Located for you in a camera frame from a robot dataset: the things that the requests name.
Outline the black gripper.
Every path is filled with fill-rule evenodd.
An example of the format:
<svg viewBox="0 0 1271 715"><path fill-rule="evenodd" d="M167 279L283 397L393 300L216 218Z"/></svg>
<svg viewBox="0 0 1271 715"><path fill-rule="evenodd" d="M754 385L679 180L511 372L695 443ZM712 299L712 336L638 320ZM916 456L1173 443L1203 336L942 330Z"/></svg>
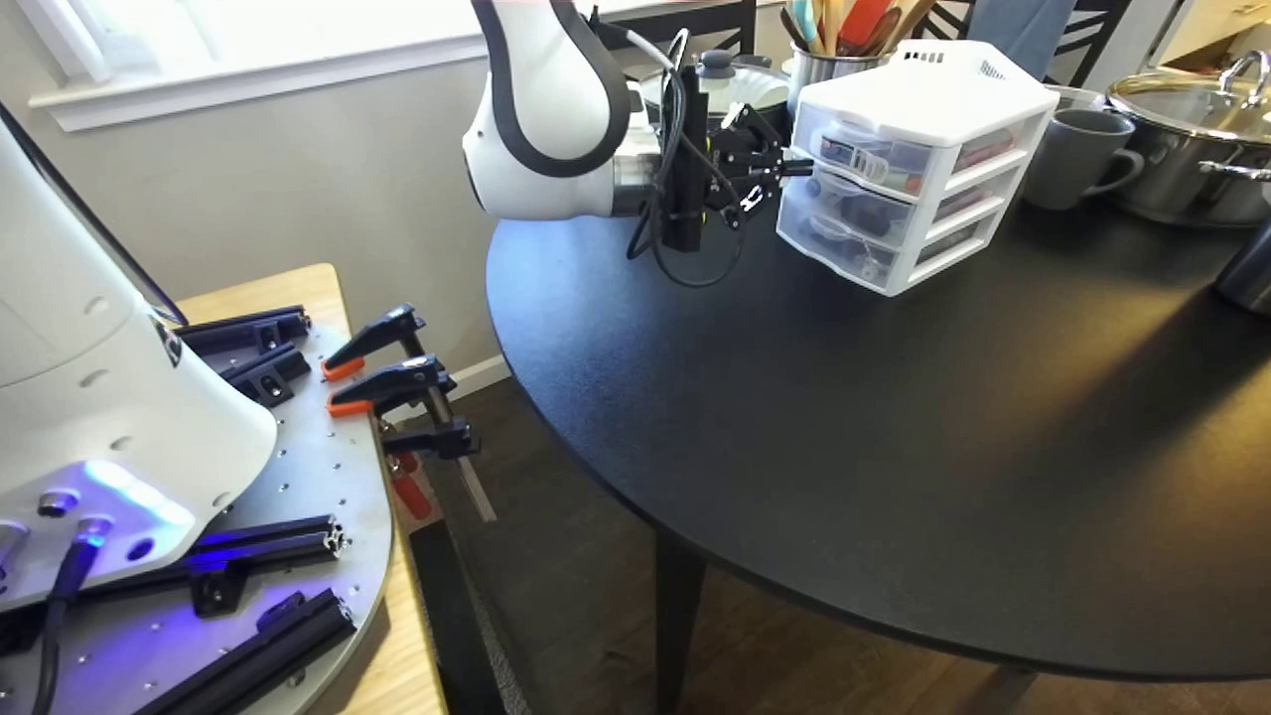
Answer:
<svg viewBox="0 0 1271 715"><path fill-rule="evenodd" d="M815 157L788 156L790 109L781 101L735 101L708 121L708 157L713 165L708 183L708 207L744 226L778 189L778 180L809 173Z"/></svg>

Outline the grey round robot base plate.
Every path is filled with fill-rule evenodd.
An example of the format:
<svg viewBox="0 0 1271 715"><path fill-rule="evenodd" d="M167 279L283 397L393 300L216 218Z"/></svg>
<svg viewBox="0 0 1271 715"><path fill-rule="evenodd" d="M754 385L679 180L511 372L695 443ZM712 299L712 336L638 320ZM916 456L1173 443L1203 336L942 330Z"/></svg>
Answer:
<svg viewBox="0 0 1271 715"><path fill-rule="evenodd" d="M298 304L201 320L188 348L278 410L311 372ZM69 462L5 496L5 715L242 715L353 636L335 591L247 619L263 570L327 562L335 517L225 518L112 456Z"/></svg>

